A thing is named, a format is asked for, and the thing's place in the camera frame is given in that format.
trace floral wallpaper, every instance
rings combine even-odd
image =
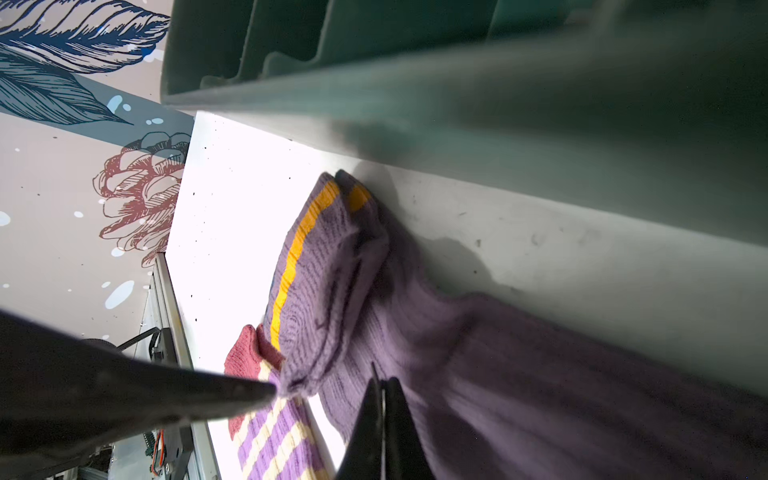
[[[159,105],[172,0],[0,0],[0,307],[135,335],[193,118]]]

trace leaf illustration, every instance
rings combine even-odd
[[[123,0],[0,0],[0,44],[74,73],[115,71],[149,55],[169,21]]]
[[[128,123],[96,100],[71,73],[38,63],[2,45],[0,105],[19,117],[56,124],[99,120]]]

